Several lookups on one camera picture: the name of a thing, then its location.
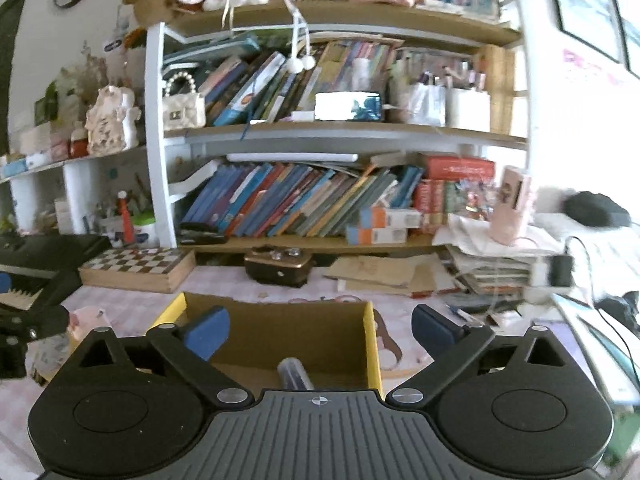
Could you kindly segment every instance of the open box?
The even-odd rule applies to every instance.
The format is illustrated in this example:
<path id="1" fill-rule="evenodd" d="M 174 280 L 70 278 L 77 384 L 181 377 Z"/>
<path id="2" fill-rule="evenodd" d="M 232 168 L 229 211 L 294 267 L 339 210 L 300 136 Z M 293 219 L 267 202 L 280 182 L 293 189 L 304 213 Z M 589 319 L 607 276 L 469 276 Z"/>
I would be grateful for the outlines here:
<path id="1" fill-rule="evenodd" d="M 210 362 L 251 390 L 282 389 L 278 363 L 295 357 L 317 390 L 376 389 L 382 380 L 370 303 L 243 303 L 231 298 L 179 294 L 152 326 L 183 326 L 214 306 L 229 313 L 229 338 Z"/>

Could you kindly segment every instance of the black cord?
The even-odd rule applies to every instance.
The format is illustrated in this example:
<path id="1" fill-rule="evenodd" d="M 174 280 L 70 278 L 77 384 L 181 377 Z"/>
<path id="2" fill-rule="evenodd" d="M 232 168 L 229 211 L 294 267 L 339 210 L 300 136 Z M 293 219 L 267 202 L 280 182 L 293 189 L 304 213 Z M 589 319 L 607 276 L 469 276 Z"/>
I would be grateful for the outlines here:
<path id="1" fill-rule="evenodd" d="M 596 299 L 595 299 L 595 293 L 594 293 L 594 289 L 593 289 L 593 267 L 591 267 L 591 257 L 589 256 L 589 250 L 587 249 L 587 246 L 577 236 L 573 236 L 573 235 L 569 236 L 564 241 L 564 254 L 569 254 L 569 242 L 572 239 L 578 240 L 580 242 L 580 245 L 584 249 L 584 254 L 585 254 L 585 256 L 587 256 L 587 266 L 588 266 L 588 269 L 589 269 L 589 282 L 591 283 L 591 304 L 596 309 L 597 313 L 600 314 L 600 317 L 602 318 L 602 320 L 607 325 L 609 325 L 610 329 L 612 329 L 613 332 L 616 333 L 618 338 L 620 338 L 620 341 L 622 341 L 622 343 L 625 345 L 626 352 L 627 352 L 628 357 L 629 357 L 629 361 L 631 361 L 631 368 L 634 371 L 634 375 L 636 377 L 636 385 L 638 386 L 638 392 L 640 392 L 640 376 L 638 376 L 638 370 L 636 369 L 636 362 L 634 361 L 633 355 L 631 353 L 631 348 L 629 348 L 629 345 L 626 343 L 625 339 L 620 335 L 620 332 L 618 332 L 618 330 L 616 330 L 616 328 L 607 320 L 607 318 L 604 317 L 604 314 L 600 311 L 600 309 L 595 306 L 596 305 Z"/>

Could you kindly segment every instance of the handbag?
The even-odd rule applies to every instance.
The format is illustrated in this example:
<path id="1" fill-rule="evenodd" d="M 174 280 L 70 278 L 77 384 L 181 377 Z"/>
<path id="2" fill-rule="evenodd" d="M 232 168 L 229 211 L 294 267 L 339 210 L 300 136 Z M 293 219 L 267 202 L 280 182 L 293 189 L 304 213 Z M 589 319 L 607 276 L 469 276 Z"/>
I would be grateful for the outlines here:
<path id="1" fill-rule="evenodd" d="M 171 89 L 178 79 L 187 80 L 190 88 L 188 94 L 171 95 Z M 196 92 L 196 83 L 188 72 L 178 72 L 166 82 L 162 99 L 162 118 L 166 132 L 201 128 L 207 123 L 204 97 Z"/>

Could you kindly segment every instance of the white wall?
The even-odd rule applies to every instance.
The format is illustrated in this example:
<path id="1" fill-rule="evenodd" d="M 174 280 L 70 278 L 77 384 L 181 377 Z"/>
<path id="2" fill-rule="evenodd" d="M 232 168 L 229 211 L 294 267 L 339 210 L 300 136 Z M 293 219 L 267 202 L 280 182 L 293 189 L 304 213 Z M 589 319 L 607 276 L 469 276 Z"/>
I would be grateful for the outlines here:
<path id="1" fill-rule="evenodd" d="M 640 81 L 562 33 L 553 0 L 519 3 L 529 63 L 531 173 L 541 187 L 602 192 L 640 216 L 634 198 Z"/>
<path id="2" fill-rule="evenodd" d="M 98 55 L 115 27 L 121 0 L 82 0 L 62 10 L 52 0 L 26 0 L 15 40 L 9 131 L 33 124 L 33 104 L 61 67 L 82 63 L 82 42 Z M 132 14 L 132 7 L 123 7 Z"/>

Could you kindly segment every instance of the plastic bottle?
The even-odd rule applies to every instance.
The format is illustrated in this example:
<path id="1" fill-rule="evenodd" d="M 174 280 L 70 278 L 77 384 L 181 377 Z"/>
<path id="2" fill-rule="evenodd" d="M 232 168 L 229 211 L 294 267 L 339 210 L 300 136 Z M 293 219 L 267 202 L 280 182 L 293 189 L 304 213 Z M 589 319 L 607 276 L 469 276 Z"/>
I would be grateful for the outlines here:
<path id="1" fill-rule="evenodd" d="M 131 216 L 129 215 L 129 209 L 127 209 L 126 191 L 118 192 L 118 211 L 120 212 L 120 216 L 122 216 L 124 244 L 132 244 L 136 241 L 136 238 L 133 234 L 133 224 L 131 222 Z"/>

